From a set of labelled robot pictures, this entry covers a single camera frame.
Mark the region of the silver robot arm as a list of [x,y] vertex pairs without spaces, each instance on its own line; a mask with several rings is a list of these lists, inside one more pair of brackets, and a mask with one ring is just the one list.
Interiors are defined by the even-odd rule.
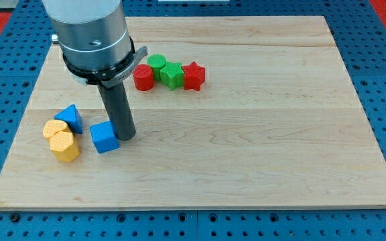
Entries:
[[121,0],[43,0],[66,59],[81,70],[105,70],[132,51]]

